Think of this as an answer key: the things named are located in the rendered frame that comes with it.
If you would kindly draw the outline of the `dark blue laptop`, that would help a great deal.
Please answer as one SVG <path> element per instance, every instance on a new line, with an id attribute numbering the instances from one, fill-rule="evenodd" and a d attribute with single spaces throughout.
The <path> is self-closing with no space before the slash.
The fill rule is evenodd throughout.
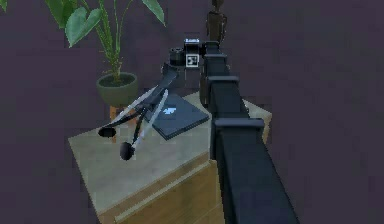
<path id="1" fill-rule="evenodd" d="M 152 127 L 169 140 L 209 120 L 209 115 L 177 94 L 170 94 Z"/>

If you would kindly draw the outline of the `brown wooden plant stand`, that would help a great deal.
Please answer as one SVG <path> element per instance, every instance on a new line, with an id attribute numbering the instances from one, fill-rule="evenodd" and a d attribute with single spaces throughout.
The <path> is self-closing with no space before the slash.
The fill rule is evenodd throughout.
<path id="1" fill-rule="evenodd" d="M 126 108 L 118 108 L 118 107 L 113 107 L 111 106 L 109 109 L 109 116 L 110 120 L 113 121 L 115 118 L 117 118 L 122 112 L 124 112 Z M 134 109 L 130 109 L 126 115 L 133 115 L 135 113 Z M 137 123 L 137 117 L 132 118 L 127 122 L 129 126 L 135 126 Z"/>

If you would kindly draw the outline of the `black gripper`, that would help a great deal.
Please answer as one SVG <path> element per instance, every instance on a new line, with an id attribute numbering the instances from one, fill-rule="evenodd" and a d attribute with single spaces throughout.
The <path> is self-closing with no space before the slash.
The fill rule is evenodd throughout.
<path id="1" fill-rule="evenodd" d="M 135 117 L 140 113 L 139 109 L 136 109 L 137 106 L 141 105 L 144 100 L 146 100 L 150 95 L 152 98 L 157 99 L 162 94 L 162 99 L 156 107 L 156 110 L 153 112 L 151 119 L 148 124 L 143 128 L 139 133 L 139 136 L 133 143 L 123 142 L 120 148 L 120 157 L 128 161 L 134 154 L 137 146 L 145 138 L 145 134 L 152 128 L 153 123 L 157 119 L 159 113 L 161 112 L 165 101 L 168 97 L 168 91 L 171 92 L 174 89 L 181 88 L 185 84 L 185 51 L 183 48 L 171 48 L 169 50 L 169 61 L 165 62 L 161 69 L 162 79 L 156 87 L 151 88 L 140 97 L 135 99 L 130 105 L 123 109 L 119 114 L 116 114 L 115 111 L 111 111 L 111 121 L 101 127 L 98 131 L 98 134 L 101 137 L 113 138 L 116 135 L 115 127 L 125 123 Z"/>

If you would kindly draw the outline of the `wooden chest of drawers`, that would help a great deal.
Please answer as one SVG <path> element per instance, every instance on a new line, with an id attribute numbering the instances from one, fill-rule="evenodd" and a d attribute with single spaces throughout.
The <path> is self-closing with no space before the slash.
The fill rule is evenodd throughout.
<path id="1" fill-rule="evenodd" d="M 210 123 L 171 140 L 150 130 L 129 161 L 120 144 L 134 128 L 123 124 L 114 140 L 96 129 L 69 139 L 101 224 L 225 224 L 216 163 L 209 159 Z"/>

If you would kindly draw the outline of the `green house plant in pot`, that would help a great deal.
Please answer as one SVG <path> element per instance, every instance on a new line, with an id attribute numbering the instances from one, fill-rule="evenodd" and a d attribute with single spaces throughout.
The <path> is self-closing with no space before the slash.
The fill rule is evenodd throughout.
<path id="1" fill-rule="evenodd" d="M 91 8 L 87 0 L 45 0 L 47 7 L 60 29 L 64 30 L 69 47 L 72 48 L 95 30 L 108 69 L 96 81 L 102 100 L 111 107 L 128 106 L 138 93 L 138 78 L 122 71 L 121 44 L 124 19 L 134 0 L 127 0 L 119 9 L 118 0 L 113 1 L 113 17 L 110 18 L 105 0 L 97 0 L 98 6 Z"/>

